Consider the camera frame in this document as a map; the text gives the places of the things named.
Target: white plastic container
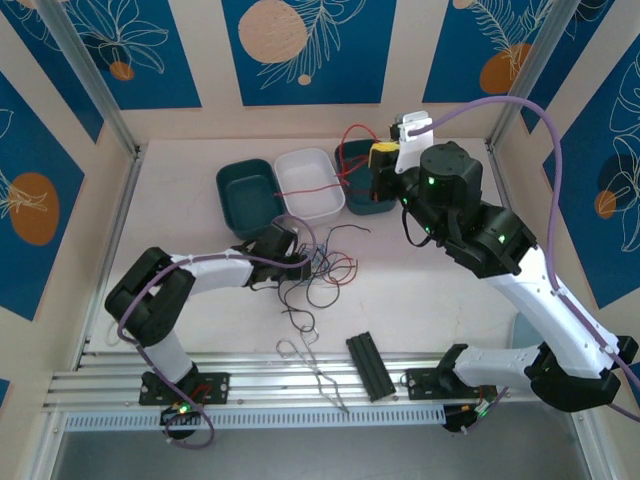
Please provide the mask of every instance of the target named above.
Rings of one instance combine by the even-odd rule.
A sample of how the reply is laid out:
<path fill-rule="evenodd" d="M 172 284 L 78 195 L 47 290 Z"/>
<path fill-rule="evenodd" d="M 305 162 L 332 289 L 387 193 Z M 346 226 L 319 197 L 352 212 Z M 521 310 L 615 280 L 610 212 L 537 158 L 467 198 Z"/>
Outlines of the white plastic container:
<path fill-rule="evenodd" d="M 291 215 L 310 225 L 331 222 L 340 216 L 345 197 L 329 156 L 319 148 L 305 148 L 280 156 L 274 165 L 282 193 L 313 190 L 318 192 L 285 195 L 284 203 Z"/>

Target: red wire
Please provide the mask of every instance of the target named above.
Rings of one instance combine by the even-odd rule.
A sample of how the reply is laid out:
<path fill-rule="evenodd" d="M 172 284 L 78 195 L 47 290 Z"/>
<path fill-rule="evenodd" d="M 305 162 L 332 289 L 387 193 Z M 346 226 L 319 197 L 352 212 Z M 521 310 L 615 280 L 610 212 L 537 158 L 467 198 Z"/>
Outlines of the red wire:
<path fill-rule="evenodd" d="M 368 195 L 369 192 L 368 191 L 364 191 L 364 190 L 349 190 L 347 187 L 349 186 L 349 182 L 347 181 L 347 175 L 349 175 L 350 173 L 355 172 L 356 170 L 358 170 L 359 168 L 362 168 L 364 165 L 366 165 L 369 162 L 369 156 L 368 155 L 359 155 L 355 158 L 352 158 L 351 160 L 349 160 L 349 165 L 347 166 L 345 164 L 344 161 L 344 143 L 347 139 L 347 135 L 349 135 L 349 132 L 351 132 L 351 130 L 353 130 L 354 128 L 362 128 L 364 130 L 366 130 L 369 135 L 371 135 L 371 137 L 373 137 L 373 141 L 374 142 L 378 142 L 378 136 L 375 134 L 375 132 L 373 130 L 371 130 L 369 127 L 367 127 L 366 125 L 363 125 L 361 123 L 354 123 L 353 125 L 351 125 L 349 128 L 347 128 L 347 130 L 344 132 L 344 135 L 342 136 L 342 140 L 340 141 L 340 146 L 338 147 L 338 158 L 340 159 L 340 172 L 338 172 L 336 174 L 336 176 L 338 177 L 339 182 L 338 183 L 333 183 L 331 185 L 325 185 L 324 187 L 319 187 L 319 188 L 310 188 L 307 190 L 294 190 L 292 192 L 286 192 L 286 193 L 274 193 L 273 195 L 276 197 L 286 197 L 287 195 L 295 195 L 298 193 L 315 193 L 315 192 L 321 192 L 322 190 L 326 190 L 327 188 L 333 188 L 333 187 L 345 187 L 345 191 L 347 192 L 347 194 L 350 195 L 354 195 L 354 194 L 365 194 Z M 356 161 L 356 160 L 360 160 L 360 163 L 358 163 L 355 167 L 351 167 L 351 165 Z"/>

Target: teal plastic container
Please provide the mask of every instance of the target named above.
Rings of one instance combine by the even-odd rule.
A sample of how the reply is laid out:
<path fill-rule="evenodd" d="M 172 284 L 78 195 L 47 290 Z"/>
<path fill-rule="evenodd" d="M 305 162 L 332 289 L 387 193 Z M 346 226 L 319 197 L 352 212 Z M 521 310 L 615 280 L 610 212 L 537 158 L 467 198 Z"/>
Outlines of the teal plastic container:
<path fill-rule="evenodd" d="M 232 163 L 216 175 L 227 227 L 241 240 L 253 240 L 285 213 L 271 165 L 259 158 Z"/>
<path fill-rule="evenodd" d="M 373 140 L 353 140 L 344 144 L 344 161 L 349 167 L 355 166 L 358 162 L 354 159 L 360 155 L 369 156 Z M 340 147 L 335 151 L 336 166 L 338 172 L 342 171 L 340 164 Z M 369 170 L 368 165 L 363 165 L 355 172 L 347 175 L 349 186 L 345 188 L 347 197 L 347 208 L 356 215 L 372 215 L 374 213 L 384 213 L 393 210 L 396 204 L 395 200 L 385 200 L 384 202 L 374 202 L 369 198 L 369 194 L 365 193 L 371 190 L 373 183 L 373 174 Z"/>

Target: white table surface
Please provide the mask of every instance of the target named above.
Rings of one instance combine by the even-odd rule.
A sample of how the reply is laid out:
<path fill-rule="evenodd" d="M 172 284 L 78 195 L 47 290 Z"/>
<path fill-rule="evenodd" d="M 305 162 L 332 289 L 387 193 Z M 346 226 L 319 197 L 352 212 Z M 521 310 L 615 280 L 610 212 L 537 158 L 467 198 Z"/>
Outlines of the white table surface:
<path fill-rule="evenodd" d="M 437 139 L 445 142 L 448 139 Z M 500 203 L 484 142 L 455 140 L 484 165 L 483 198 Z M 159 246 L 172 254 L 218 252 L 241 243 L 225 226 L 215 184 L 218 170 L 248 158 L 275 159 L 293 150 L 317 147 L 333 157 L 338 139 L 159 140 L 146 152 L 133 201 L 108 281 L 113 288 L 140 254 Z M 371 229 L 335 231 L 331 249 L 359 261 L 356 280 L 342 289 L 338 302 L 314 310 L 320 340 L 317 352 L 346 352 L 345 340 L 370 331 L 380 351 L 443 352 L 454 342 L 506 347 L 516 309 L 498 292 L 456 265 L 433 244 L 407 243 L 400 206 L 379 215 L 356 216 L 345 207 L 339 219 L 315 228 L 324 240 L 328 227 L 355 223 Z M 415 239 L 424 235 L 412 224 Z M 321 301 L 333 292 L 320 284 L 312 295 Z M 305 307 L 304 291 L 290 295 Z M 195 295 L 185 305 L 176 332 L 189 352 L 275 351 L 283 337 L 297 331 L 281 314 L 275 290 L 227 288 Z M 91 352 L 129 351 L 113 344 L 107 332 L 113 319 L 102 310 L 94 322 Z"/>

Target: metal tweezers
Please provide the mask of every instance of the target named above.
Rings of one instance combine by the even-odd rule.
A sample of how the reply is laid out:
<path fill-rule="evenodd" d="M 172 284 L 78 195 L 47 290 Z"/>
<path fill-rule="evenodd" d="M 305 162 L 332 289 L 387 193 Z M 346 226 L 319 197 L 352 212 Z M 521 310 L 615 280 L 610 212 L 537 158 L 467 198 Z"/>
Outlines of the metal tweezers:
<path fill-rule="evenodd" d="M 315 328 L 312 330 L 309 330 L 308 332 L 305 332 L 303 330 L 300 331 L 300 339 L 302 340 L 302 343 L 304 344 L 307 350 L 309 359 L 307 359 L 307 357 L 302 352 L 300 352 L 300 350 L 298 350 L 298 347 L 296 347 L 296 345 L 288 338 L 283 338 L 278 341 L 278 343 L 276 344 L 276 351 L 278 352 L 280 357 L 284 359 L 291 358 L 294 355 L 297 355 L 298 357 L 300 357 L 300 359 L 304 362 L 304 364 L 315 375 L 316 381 L 318 382 L 318 392 L 320 392 L 320 395 L 322 395 L 324 398 L 329 400 L 333 406 L 335 406 L 336 408 L 339 408 L 344 413 L 348 414 L 349 410 L 345 406 L 344 401 L 340 396 L 340 392 L 338 391 L 338 382 L 336 382 L 333 378 L 329 377 L 328 375 L 325 375 L 324 373 L 322 373 L 322 370 L 318 368 L 318 360 L 316 359 L 316 356 L 311 350 L 310 345 L 317 342 L 319 338 L 320 338 L 320 334 L 318 333 L 318 330 L 316 330 Z M 292 351 L 290 352 L 282 351 L 282 344 L 284 343 L 288 344 L 289 347 L 291 347 Z M 324 378 L 327 382 L 333 385 L 333 389 L 335 391 L 335 398 L 333 398 L 331 395 L 329 395 L 323 390 L 322 378 Z"/>

